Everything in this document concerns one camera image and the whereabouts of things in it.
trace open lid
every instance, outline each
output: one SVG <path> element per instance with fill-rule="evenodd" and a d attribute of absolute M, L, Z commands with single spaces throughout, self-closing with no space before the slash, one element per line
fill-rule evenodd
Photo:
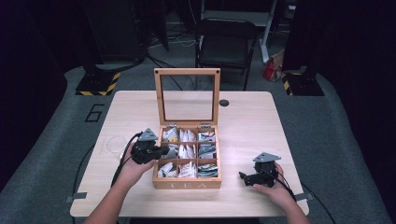
<path fill-rule="evenodd" d="M 218 124 L 219 68 L 154 69 L 161 125 Z"/>

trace black chair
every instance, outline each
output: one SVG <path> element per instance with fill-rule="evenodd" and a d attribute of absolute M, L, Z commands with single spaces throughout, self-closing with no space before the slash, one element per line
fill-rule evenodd
<path fill-rule="evenodd" d="M 245 91 L 259 33 L 250 21 L 202 19 L 195 29 L 195 67 L 240 69 L 242 81 L 225 82 L 227 74 L 222 70 L 221 82 L 243 85 Z"/>

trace box hinge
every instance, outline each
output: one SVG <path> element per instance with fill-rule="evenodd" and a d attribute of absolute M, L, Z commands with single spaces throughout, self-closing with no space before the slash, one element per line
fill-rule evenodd
<path fill-rule="evenodd" d="M 210 123 L 202 123 L 201 128 L 211 128 Z"/>
<path fill-rule="evenodd" d="M 168 124 L 166 125 L 166 127 L 167 127 L 167 128 L 177 128 L 177 124 L 175 124 L 175 123 L 172 123 L 172 124 L 168 123 Z"/>

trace human hand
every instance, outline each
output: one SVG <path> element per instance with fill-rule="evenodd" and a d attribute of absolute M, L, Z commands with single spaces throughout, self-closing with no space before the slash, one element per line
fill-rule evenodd
<path fill-rule="evenodd" d="M 276 162 L 275 162 L 275 166 L 276 166 L 277 172 L 280 174 L 278 176 L 278 180 L 280 180 L 284 183 L 282 167 L 280 167 L 280 165 L 277 164 Z M 255 190 L 267 195 L 268 198 L 271 200 L 271 202 L 275 203 L 276 205 L 281 207 L 283 210 L 285 210 L 288 207 L 288 205 L 295 203 L 293 198 L 291 198 L 290 193 L 278 181 L 276 181 L 275 184 L 271 188 L 268 188 L 268 187 L 265 187 L 265 186 L 259 185 L 259 184 L 253 185 L 253 188 Z"/>
<path fill-rule="evenodd" d="M 131 150 L 134 143 L 132 143 L 125 154 L 124 165 L 120 171 L 120 175 L 115 183 L 115 185 L 123 185 L 125 188 L 130 189 L 137 181 L 142 177 L 143 173 L 151 169 L 153 165 L 157 162 L 152 160 L 146 164 L 137 164 L 131 158 Z"/>

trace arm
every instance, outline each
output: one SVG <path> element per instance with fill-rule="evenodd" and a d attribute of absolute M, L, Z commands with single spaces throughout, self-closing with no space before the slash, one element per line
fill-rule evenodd
<path fill-rule="evenodd" d="M 128 148 L 126 155 L 131 155 L 131 149 L 132 145 Z M 132 159 L 128 160 L 126 158 L 125 160 L 127 162 L 123 165 L 116 183 L 114 183 L 113 187 L 111 187 L 84 223 L 116 223 L 129 189 L 156 162 L 150 161 L 146 164 L 137 164 Z"/>
<path fill-rule="evenodd" d="M 276 163 L 276 169 L 280 173 L 279 180 L 283 180 L 283 170 L 279 164 Z M 282 208 L 285 212 L 288 224 L 309 224 L 308 218 L 305 216 L 301 207 L 295 202 L 289 192 L 280 183 L 276 183 L 271 187 L 267 188 L 263 185 L 255 184 L 253 188 L 257 191 L 267 195 L 271 202 Z"/>

